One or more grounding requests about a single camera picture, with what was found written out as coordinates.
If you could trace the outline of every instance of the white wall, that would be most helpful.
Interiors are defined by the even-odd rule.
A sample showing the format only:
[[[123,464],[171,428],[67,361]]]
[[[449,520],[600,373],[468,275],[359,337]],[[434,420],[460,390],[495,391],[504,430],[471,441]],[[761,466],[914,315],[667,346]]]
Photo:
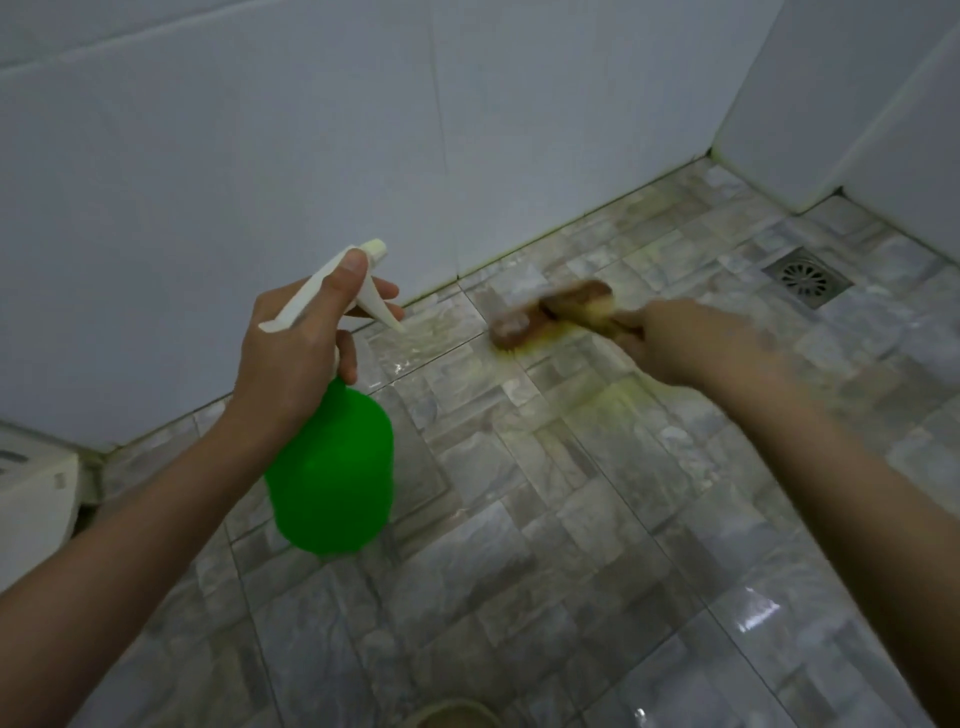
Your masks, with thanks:
[[[816,204],[958,20],[956,0],[786,0],[716,155],[795,210]]]
[[[781,0],[444,0],[463,269],[702,155]]]
[[[456,275],[425,2],[244,5],[8,71],[0,109],[2,420],[103,447],[222,396],[256,293],[349,244]]]
[[[851,199],[960,262],[960,24],[842,180]]]
[[[0,420],[129,441],[343,246],[425,292],[702,154],[780,0],[223,5],[0,8]]]

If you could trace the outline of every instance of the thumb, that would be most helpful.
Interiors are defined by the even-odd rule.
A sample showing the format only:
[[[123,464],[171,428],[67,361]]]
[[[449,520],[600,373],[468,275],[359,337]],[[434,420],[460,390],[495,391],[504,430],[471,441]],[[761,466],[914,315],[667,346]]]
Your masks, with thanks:
[[[367,254],[353,248],[347,251],[333,273],[324,278],[320,293],[307,306],[300,323],[308,336],[329,334],[333,340],[337,324],[360,293],[367,265]]]

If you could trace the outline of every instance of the left hand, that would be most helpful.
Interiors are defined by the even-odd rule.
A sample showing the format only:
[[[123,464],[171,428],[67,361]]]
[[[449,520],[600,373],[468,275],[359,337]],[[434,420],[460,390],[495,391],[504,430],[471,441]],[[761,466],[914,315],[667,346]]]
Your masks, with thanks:
[[[337,329],[345,315],[366,316],[359,308],[347,311],[360,292],[367,273],[367,257],[359,250],[347,253],[340,265],[324,279],[320,292],[290,328],[275,333],[260,330],[259,324],[274,319],[280,309],[300,290],[303,280],[260,294],[244,336],[229,410],[242,413],[248,422],[273,428],[292,436],[316,411],[333,379],[333,351],[340,350],[337,373],[347,384],[357,379],[357,353],[349,331]],[[373,279],[384,299],[395,298],[393,283]],[[398,319],[403,309],[388,306]]]

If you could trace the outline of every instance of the right hand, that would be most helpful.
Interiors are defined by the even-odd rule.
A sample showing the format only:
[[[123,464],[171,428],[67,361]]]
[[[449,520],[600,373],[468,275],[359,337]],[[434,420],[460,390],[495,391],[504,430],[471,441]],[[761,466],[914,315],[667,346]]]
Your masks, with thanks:
[[[705,392],[760,368],[780,367],[747,319],[691,299],[651,301],[612,318],[630,330],[616,344],[664,384]]]

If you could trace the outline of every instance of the fingernail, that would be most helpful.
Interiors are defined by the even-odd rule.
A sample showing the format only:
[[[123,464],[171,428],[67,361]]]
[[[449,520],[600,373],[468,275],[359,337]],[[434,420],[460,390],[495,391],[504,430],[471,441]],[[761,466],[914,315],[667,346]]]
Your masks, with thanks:
[[[367,270],[367,254],[356,248],[349,250],[340,260],[340,267],[352,273],[363,273]]]

